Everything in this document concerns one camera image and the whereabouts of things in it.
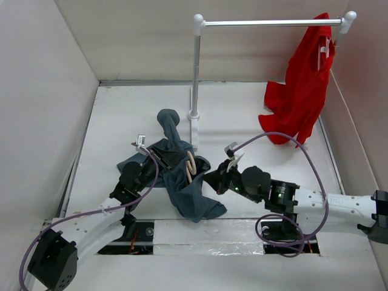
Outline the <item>blue grey t shirt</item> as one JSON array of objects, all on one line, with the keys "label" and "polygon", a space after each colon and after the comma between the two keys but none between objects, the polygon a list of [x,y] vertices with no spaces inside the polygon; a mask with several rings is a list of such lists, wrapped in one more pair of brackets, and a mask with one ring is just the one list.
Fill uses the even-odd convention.
[{"label": "blue grey t shirt", "polygon": [[[225,214],[227,209],[222,203],[202,194],[202,177],[210,170],[211,165],[202,156],[196,156],[192,145],[180,138],[176,128],[180,122],[178,113],[172,109],[162,109],[158,112],[156,118],[163,129],[165,137],[149,146],[147,150],[151,153],[151,148],[157,147],[166,151],[184,152],[186,154],[190,151],[194,156],[197,172],[192,183],[188,184],[186,161],[189,158],[186,155],[174,169],[169,172],[162,172],[158,179],[153,181],[155,187],[167,190],[171,203],[185,219],[199,222],[201,219],[215,219]],[[146,154],[137,153],[128,159],[140,160],[147,157],[149,156]],[[127,191],[118,182],[109,197],[116,198],[121,204],[127,204],[139,198],[139,193]]]}]

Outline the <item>beige wooden hanger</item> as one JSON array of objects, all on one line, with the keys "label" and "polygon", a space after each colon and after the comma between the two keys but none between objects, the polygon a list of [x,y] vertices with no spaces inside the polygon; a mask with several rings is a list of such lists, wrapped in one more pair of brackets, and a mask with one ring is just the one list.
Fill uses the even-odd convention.
[{"label": "beige wooden hanger", "polygon": [[189,159],[186,161],[186,175],[188,184],[191,184],[193,177],[196,175],[197,169],[193,154],[188,151],[187,156]]}]

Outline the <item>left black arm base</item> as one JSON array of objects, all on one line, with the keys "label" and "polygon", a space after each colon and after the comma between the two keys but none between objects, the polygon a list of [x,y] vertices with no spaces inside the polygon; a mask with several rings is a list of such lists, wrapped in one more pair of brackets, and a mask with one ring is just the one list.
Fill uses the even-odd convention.
[{"label": "left black arm base", "polygon": [[122,237],[108,243],[99,255],[152,255],[155,221],[132,219],[126,226]]}]

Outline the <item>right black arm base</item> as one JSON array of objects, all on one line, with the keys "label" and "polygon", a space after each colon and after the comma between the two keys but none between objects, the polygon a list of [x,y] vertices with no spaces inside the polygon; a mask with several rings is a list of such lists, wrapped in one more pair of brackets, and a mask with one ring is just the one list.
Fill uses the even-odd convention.
[{"label": "right black arm base", "polygon": [[[277,243],[291,243],[300,239],[297,228],[286,219],[282,218],[264,218],[259,223],[259,234],[265,239],[271,240]],[[297,253],[300,244],[296,244],[290,247],[278,247],[268,243],[264,243],[265,254],[279,254],[284,256],[292,256]],[[305,241],[302,253],[320,254],[318,241],[316,236],[311,237],[310,240]]]}]

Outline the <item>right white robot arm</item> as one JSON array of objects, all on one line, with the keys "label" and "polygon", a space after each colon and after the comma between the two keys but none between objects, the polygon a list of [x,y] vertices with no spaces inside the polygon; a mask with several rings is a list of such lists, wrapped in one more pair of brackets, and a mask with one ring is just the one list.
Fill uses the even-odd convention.
[{"label": "right white robot arm", "polygon": [[203,176],[219,195],[231,190],[257,204],[270,214],[258,222],[264,239],[290,243],[317,232],[354,233],[387,244],[387,192],[347,196],[322,194],[292,182],[272,179],[257,166],[242,172],[229,160]]}]

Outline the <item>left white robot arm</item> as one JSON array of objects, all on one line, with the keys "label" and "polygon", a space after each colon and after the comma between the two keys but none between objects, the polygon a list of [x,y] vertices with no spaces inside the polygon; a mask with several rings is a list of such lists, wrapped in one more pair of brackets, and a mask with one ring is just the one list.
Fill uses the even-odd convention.
[{"label": "left white robot arm", "polygon": [[110,242],[131,239],[136,233],[136,218],[131,212],[143,199],[141,191],[151,190],[159,174],[173,170],[186,157],[186,152],[157,147],[137,149],[146,159],[124,166],[113,192],[98,209],[68,217],[65,228],[55,222],[41,233],[27,270],[48,290],[68,287],[79,265]]}]

